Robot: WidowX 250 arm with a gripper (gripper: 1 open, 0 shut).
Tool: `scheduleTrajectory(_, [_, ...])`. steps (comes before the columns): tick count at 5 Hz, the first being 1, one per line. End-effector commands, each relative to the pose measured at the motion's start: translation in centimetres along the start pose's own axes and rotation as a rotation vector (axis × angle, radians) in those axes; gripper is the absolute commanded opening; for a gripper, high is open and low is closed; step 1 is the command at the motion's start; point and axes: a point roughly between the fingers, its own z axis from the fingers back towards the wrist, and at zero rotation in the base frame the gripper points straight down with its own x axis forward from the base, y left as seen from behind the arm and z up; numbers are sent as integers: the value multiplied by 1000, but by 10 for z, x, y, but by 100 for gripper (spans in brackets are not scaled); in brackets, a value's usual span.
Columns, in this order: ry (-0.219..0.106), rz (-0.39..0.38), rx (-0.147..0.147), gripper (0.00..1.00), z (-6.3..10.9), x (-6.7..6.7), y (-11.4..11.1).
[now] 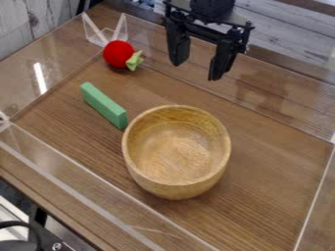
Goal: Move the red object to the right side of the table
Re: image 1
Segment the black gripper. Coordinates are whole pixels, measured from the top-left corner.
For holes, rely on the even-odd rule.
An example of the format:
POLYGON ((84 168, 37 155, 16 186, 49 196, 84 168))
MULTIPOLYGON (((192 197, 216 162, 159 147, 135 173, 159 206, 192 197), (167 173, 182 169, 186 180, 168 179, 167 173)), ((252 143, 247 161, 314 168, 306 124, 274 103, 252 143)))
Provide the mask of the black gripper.
POLYGON ((176 67, 190 56, 191 39, 186 26, 191 32, 211 42, 224 38, 218 43, 208 72, 208 79, 219 80, 231 70, 236 53, 243 53, 247 49, 250 34, 255 29, 251 20, 235 12, 235 0, 164 0, 164 5, 166 17, 170 18, 167 19, 168 58, 176 67))

